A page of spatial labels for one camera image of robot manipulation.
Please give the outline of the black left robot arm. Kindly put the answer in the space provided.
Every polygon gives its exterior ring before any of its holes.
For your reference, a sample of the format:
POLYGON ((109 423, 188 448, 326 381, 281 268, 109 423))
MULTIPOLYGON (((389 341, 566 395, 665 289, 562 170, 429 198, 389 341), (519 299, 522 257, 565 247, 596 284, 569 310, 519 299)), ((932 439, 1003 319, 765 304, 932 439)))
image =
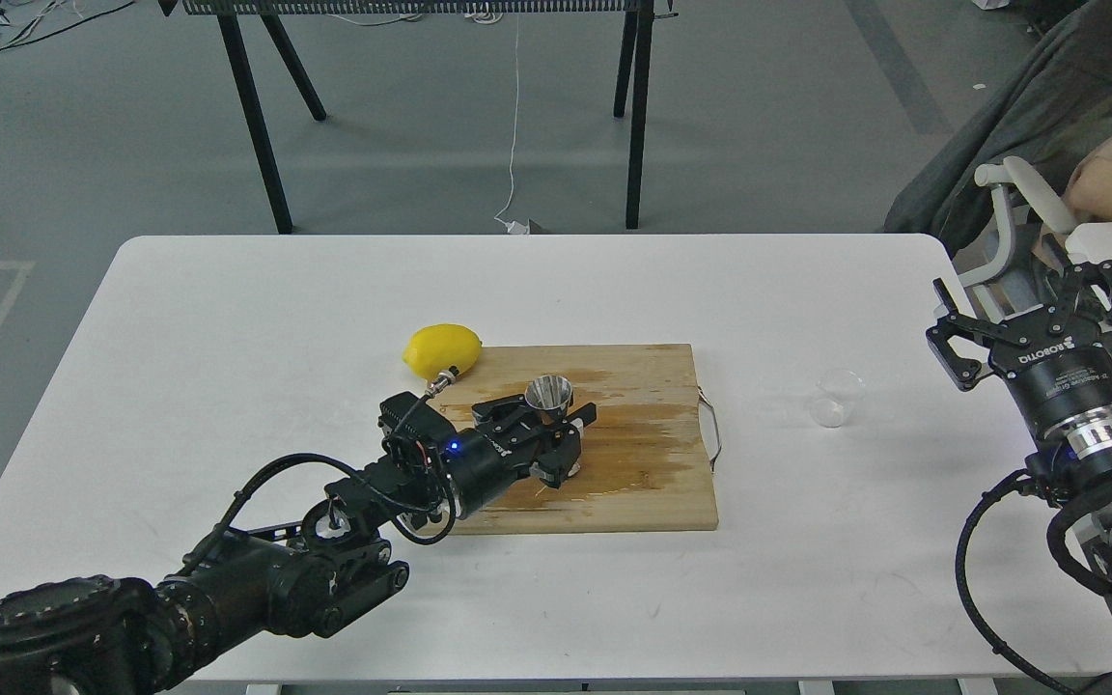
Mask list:
POLYGON ((573 406, 567 378, 540 375, 524 393, 476 403, 471 427, 456 430, 431 399, 459 376, 447 365, 424 393, 383 401, 383 457, 365 469, 314 453, 267 463, 158 584, 95 575, 0 598, 0 694, 155 694, 262 632, 335 636, 409 580, 383 525, 433 545, 517 483, 559 488, 577 475, 598 409, 573 406), (234 527, 266 483, 309 461, 341 478, 300 520, 234 527))

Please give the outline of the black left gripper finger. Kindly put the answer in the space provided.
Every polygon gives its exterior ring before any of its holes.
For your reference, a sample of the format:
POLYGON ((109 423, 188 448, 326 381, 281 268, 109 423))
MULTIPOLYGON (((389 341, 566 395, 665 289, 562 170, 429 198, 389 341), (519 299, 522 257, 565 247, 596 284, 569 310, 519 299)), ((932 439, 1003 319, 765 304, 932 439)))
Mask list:
POLYGON ((560 488, 565 480, 577 475, 584 430, 597 418, 598 405, 586 403, 560 421, 542 424, 537 429, 537 446, 530 455, 530 478, 560 488))
POLYGON ((539 430, 542 414, 524 396, 508 396, 471 406, 473 430, 522 431, 539 430))

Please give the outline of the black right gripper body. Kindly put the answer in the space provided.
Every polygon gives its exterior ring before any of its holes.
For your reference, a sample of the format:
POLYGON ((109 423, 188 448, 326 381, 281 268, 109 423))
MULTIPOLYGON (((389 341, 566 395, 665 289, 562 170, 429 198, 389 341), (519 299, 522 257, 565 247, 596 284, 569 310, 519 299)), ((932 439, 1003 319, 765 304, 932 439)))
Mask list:
POLYGON ((1015 314, 1001 324, 987 364, 1005 379, 1036 441, 1078 415, 1112 413, 1112 355, 1089 317, 1058 320, 1045 307, 1015 314))

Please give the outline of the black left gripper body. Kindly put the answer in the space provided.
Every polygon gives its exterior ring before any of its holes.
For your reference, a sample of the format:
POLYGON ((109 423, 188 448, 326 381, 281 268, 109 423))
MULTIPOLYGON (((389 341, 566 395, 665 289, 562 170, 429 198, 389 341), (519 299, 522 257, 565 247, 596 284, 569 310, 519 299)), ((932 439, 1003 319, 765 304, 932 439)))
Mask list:
POLYGON ((483 421, 441 441, 456 518, 467 519, 498 500, 513 484, 530 478, 532 463, 552 448, 552 427, 535 415, 483 421))

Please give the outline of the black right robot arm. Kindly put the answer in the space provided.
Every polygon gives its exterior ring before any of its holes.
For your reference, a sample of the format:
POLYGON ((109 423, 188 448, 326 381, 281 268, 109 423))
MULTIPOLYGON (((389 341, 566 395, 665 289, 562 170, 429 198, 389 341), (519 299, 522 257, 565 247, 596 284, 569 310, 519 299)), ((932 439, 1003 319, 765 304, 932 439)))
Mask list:
MULTIPOLYGON (((954 577, 963 610, 994 654, 1068 694, 1066 683, 1024 659, 987 624, 966 572, 979 522, 1007 494, 1024 494, 1054 510, 1045 539, 1058 568, 1112 603, 1112 260, 1073 264, 1068 254, 1056 260, 1050 302, 997 321, 961 312, 945 282, 935 280, 945 312, 926 338, 960 391, 997 375, 1034 443, 1022 469, 984 492, 960 532, 954 577)), ((1112 672, 1085 692, 1112 694, 1112 672)))

